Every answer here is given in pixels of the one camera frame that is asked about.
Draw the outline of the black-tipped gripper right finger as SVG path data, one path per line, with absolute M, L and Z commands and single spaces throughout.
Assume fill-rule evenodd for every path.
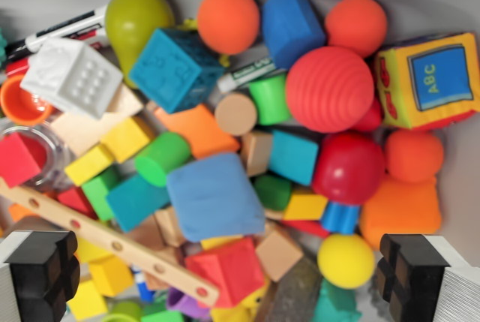
M 440 235 L 384 234 L 378 291 L 395 321 L 478 321 L 479 268 Z

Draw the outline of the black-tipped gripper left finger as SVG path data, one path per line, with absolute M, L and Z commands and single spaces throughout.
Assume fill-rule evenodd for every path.
M 72 231 L 15 230 L 1 241 L 1 320 L 60 321 L 80 282 Z

